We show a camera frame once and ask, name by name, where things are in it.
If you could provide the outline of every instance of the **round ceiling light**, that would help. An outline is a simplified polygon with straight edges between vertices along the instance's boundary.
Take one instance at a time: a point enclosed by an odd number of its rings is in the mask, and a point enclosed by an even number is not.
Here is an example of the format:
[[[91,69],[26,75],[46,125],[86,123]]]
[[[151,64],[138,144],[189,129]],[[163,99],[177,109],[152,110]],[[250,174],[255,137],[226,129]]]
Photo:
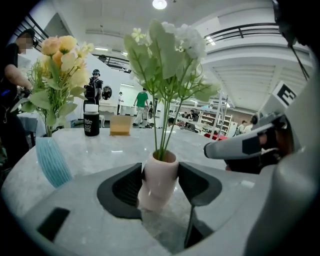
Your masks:
[[[162,10],[167,7],[166,0],[153,0],[152,5],[154,8]]]

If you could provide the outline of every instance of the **man in green shirt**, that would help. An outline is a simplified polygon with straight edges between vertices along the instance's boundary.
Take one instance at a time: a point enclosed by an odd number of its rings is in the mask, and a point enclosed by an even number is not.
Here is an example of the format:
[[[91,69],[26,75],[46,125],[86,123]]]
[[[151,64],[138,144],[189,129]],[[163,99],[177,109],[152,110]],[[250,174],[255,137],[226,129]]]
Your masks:
[[[145,104],[148,106],[148,94],[147,94],[147,89],[143,88],[143,91],[138,93],[133,103],[133,106],[134,107],[136,106],[138,110],[136,114],[136,118],[133,121],[133,126],[138,126],[139,124],[142,124],[143,122],[142,113],[145,109]]]

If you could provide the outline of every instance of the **red cloth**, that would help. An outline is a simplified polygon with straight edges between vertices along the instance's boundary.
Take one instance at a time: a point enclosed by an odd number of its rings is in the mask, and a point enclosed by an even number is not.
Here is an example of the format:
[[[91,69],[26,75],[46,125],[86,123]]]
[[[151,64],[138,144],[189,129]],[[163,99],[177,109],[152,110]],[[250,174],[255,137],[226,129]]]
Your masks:
[[[207,137],[207,138],[210,138],[211,133],[206,133],[204,136]],[[217,134],[213,134],[212,139],[213,140],[217,140],[217,137],[218,137]],[[219,137],[219,141],[223,141],[223,140],[226,140],[226,139],[228,139],[228,137],[223,136],[223,135],[220,135],[220,137]]]

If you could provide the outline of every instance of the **pink vase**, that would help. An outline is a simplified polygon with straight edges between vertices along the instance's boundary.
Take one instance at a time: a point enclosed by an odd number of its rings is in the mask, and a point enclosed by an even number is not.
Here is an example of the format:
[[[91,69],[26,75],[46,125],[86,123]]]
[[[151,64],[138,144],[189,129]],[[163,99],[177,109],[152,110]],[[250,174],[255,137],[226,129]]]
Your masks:
[[[174,192],[178,177],[176,156],[166,151],[164,160],[159,161],[150,154],[144,166],[145,181],[138,194],[139,205],[150,211],[161,211]]]

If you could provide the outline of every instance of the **ribbed blue vase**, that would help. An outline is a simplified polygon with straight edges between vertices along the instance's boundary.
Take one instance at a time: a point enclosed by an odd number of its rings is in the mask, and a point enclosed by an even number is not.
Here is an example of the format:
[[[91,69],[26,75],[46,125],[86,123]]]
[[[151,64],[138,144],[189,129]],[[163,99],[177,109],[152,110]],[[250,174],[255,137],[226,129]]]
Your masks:
[[[72,179],[66,160],[54,138],[37,137],[35,150],[45,177],[55,188]]]

